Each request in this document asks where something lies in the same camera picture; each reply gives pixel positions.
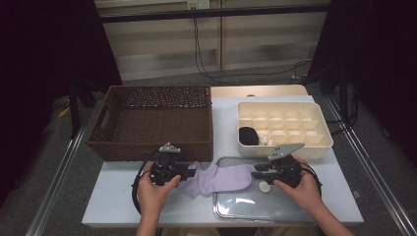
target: folded fabric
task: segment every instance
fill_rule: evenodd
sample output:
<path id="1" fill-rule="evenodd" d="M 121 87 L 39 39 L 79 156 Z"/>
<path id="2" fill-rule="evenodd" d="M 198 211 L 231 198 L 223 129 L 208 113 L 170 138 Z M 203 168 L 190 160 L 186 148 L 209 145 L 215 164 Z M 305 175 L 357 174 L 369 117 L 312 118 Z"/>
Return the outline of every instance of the folded fabric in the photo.
<path id="1" fill-rule="evenodd" d="M 194 198 L 199 194 L 244 189 L 251 184 L 251 172 L 255 170 L 249 164 L 227 167 L 211 164 L 203 170 L 199 162 L 191 163 L 189 169 L 196 169 L 196 175 L 180 182 L 177 188 Z"/>

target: light wood surface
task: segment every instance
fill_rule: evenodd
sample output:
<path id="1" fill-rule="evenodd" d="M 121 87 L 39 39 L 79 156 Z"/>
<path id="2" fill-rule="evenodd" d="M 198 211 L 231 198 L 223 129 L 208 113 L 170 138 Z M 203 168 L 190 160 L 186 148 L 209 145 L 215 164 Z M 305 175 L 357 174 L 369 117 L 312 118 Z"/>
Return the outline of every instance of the light wood surface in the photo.
<path id="1" fill-rule="evenodd" d="M 211 97 L 223 96 L 282 96 L 308 95 L 306 88 L 299 85 L 285 86 L 244 86 L 244 87 L 211 87 Z"/>

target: table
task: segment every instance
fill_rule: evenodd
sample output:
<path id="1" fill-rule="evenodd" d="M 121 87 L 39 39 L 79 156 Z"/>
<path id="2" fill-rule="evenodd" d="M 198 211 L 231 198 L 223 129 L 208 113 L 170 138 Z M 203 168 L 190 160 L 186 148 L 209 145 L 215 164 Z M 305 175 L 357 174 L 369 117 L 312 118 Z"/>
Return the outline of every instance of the table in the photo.
<path id="1" fill-rule="evenodd" d="M 233 110 L 242 100 L 313 101 L 301 86 L 212 88 L 213 140 L 215 163 L 223 156 L 239 156 Z M 309 160 L 321 178 L 323 199 L 328 208 L 343 223 L 363 222 L 349 187 L 332 149 L 323 158 Z M 89 200 L 83 224 L 92 227 L 137 227 L 140 216 L 131 200 L 131 184 L 141 162 L 104 162 Z M 288 212 L 291 222 L 292 212 Z M 289 225 L 282 220 L 279 225 Z M 190 199 L 174 190 L 159 219 L 159 227 L 273 227 L 276 222 L 231 221 L 216 217 L 212 211 L 212 197 Z"/>

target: black bar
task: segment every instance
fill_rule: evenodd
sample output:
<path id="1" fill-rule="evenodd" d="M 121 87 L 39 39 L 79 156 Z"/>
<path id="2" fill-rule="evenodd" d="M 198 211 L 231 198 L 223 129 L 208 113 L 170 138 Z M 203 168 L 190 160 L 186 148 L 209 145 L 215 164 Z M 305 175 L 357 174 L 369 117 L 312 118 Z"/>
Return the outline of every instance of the black bar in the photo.
<path id="1" fill-rule="evenodd" d="M 353 4 L 314 4 L 257 8 L 221 8 L 206 10 L 185 10 L 174 12 L 140 13 L 140 14 L 110 14 L 100 15 L 102 23 L 143 22 L 174 19 L 194 19 L 213 17 L 234 17 L 253 15 L 273 15 L 291 13 L 327 12 L 334 8 L 352 7 Z"/>

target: basket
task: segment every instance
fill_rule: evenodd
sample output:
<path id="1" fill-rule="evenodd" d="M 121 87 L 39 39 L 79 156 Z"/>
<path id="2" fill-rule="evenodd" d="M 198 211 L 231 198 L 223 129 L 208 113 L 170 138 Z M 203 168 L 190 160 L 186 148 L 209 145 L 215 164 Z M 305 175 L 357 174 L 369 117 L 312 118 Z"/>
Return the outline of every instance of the basket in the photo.
<path id="1" fill-rule="evenodd" d="M 166 143 L 180 161 L 212 161 L 210 87 L 110 87 L 88 146 L 104 161 L 138 161 Z"/>

